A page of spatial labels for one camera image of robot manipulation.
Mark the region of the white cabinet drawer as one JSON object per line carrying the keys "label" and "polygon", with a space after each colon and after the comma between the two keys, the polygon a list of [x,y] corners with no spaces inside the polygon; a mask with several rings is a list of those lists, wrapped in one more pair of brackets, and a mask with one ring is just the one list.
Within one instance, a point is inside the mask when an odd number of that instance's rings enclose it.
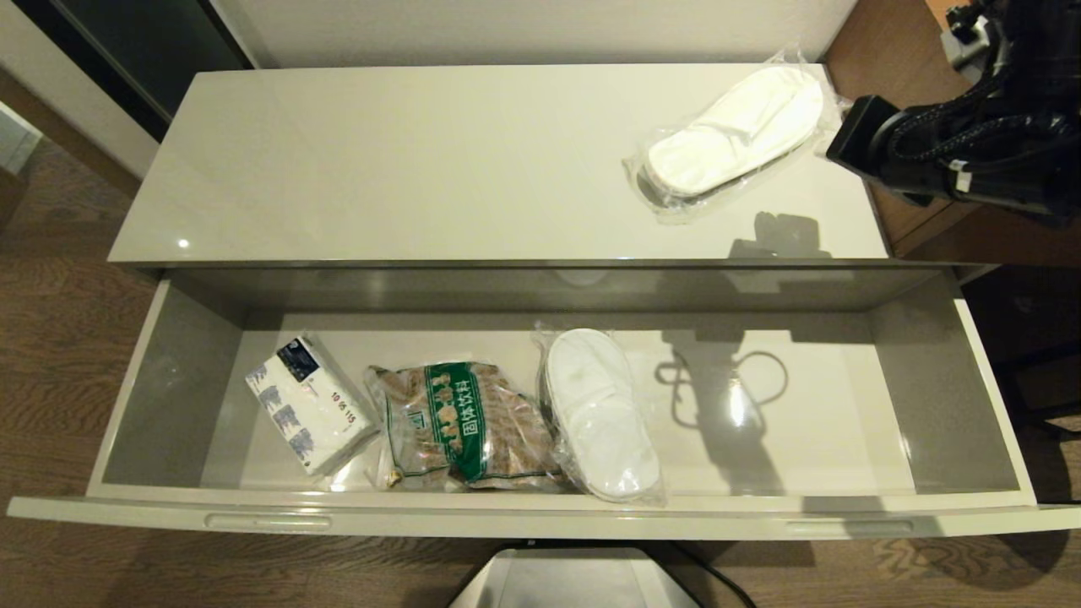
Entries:
{"label": "white cabinet drawer", "polygon": [[[243,378],[309,332],[368,366],[499,366],[537,394],[548,328],[611,331],[660,504],[568,490],[379,491],[378,448],[313,480]],[[975,323],[929,267],[166,273],[86,493],[12,517],[324,536],[796,541],[1081,529],[1042,504]]]}

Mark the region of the pale grey panel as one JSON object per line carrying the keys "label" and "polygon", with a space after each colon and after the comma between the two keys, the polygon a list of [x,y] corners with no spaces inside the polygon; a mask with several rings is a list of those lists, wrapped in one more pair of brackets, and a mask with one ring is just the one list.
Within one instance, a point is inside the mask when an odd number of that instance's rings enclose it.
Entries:
{"label": "pale grey panel", "polygon": [[38,128],[0,101],[0,168],[17,176],[42,138]]}

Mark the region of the white slipper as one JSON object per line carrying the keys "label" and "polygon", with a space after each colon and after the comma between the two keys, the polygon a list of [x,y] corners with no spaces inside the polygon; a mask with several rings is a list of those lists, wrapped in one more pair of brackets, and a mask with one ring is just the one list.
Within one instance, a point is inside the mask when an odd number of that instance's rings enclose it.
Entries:
{"label": "white slipper", "polygon": [[553,458],[583,494],[620,507],[669,501],[653,407],[638,396],[632,362],[610,331],[536,323],[540,405],[556,436]]}
{"label": "white slipper", "polygon": [[800,155],[825,157],[851,107],[799,47],[783,47],[694,117],[656,128],[622,169],[657,222],[688,224]]}

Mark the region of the brown wooden desk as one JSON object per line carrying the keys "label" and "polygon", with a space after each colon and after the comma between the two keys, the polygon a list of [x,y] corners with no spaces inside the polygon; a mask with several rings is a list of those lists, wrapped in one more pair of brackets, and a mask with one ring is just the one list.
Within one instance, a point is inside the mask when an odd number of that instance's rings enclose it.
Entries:
{"label": "brown wooden desk", "polygon": [[[826,51],[826,69],[846,100],[877,94],[898,107],[953,100],[969,81],[943,54],[947,8],[964,0],[858,0]],[[1040,225],[990,204],[905,203],[879,185],[870,197],[888,250],[909,261],[1081,269],[1081,219]]]}

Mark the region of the dark glass door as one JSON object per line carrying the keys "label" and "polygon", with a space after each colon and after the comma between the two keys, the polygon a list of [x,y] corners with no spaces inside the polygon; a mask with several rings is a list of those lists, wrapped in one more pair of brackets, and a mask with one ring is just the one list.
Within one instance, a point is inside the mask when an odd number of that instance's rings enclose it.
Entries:
{"label": "dark glass door", "polygon": [[11,0],[162,142],[193,77],[255,66],[213,0]]}

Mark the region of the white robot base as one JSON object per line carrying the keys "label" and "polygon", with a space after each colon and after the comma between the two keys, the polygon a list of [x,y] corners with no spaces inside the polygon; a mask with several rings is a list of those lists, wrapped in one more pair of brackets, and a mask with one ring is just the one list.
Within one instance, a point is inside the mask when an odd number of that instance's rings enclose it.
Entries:
{"label": "white robot base", "polygon": [[448,608],[703,608],[645,551],[631,546],[502,548]]}

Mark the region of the green label snack bag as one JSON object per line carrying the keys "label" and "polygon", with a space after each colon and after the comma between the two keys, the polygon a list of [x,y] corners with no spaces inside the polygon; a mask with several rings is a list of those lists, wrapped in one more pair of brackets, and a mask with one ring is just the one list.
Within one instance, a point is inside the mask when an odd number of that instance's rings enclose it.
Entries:
{"label": "green label snack bag", "polygon": [[555,459],[551,423],[498,366],[370,366],[364,388],[381,415],[381,453],[372,476],[382,490],[568,489]]}

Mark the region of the glossy grey cabinet top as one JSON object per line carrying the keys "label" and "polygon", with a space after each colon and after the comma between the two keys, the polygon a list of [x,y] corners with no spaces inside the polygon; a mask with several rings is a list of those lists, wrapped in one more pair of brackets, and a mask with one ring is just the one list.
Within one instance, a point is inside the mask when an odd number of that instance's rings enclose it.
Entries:
{"label": "glossy grey cabinet top", "polygon": [[252,307],[967,312],[803,147],[691,213],[629,159],[755,64],[202,72],[109,261]]}

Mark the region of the white blue tissue pack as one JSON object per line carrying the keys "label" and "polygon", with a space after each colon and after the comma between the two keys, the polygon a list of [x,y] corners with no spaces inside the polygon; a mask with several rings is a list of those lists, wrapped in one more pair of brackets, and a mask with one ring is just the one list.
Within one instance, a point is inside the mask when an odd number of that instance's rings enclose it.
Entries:
{"label": "white blue tissue pack", "polygon": [[244,381],[309,476],[334,474],[379,432],[372,407],[307,334],[273,351]]}

